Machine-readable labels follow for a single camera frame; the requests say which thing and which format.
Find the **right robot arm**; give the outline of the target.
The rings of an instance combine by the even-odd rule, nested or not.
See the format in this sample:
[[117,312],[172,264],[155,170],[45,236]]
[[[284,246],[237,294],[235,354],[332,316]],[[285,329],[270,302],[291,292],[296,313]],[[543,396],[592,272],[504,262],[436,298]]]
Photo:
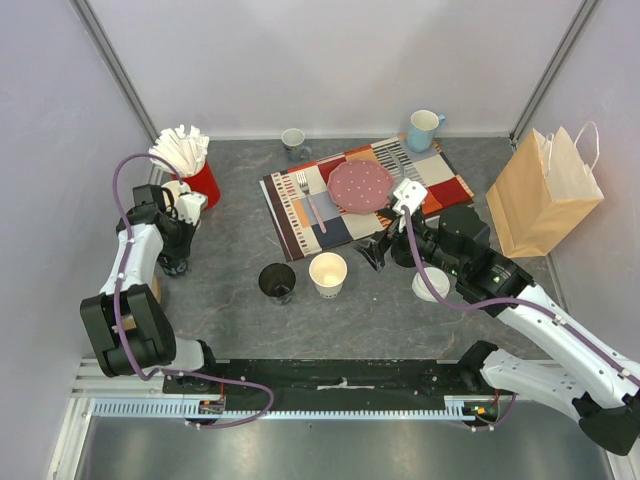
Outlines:
[[357,244],[375,269],[390,253],[404,267],[425,264],[452,275],[461,311],[483,310],[533,341],[562,366],[555,372],[496,345],[476,342],[463,356],[458,381],[467,392],[506,390],[574,420],[598,446],[626,456],[639,438],[639,364],[616,352],[563,310],[514,261],[492,249],[490,228],[471,208],[444,210],[437,227],[385,210],[392,222]]

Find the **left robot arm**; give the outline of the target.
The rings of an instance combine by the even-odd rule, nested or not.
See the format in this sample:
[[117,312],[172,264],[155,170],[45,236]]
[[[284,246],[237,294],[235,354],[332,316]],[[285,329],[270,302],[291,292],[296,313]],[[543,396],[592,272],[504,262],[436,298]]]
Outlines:
[[156,368],[185,371],[185,382],[208,393],[219,382],[211,349],[185,340],[174,330],[154,288],[155,270],[178,277],[188,268],[191,242],[207,197],[177,180],[133,189],[134,206],[116,226],[118,251],[99,293],[84,299],[80,315],[102,372],[108,377]]

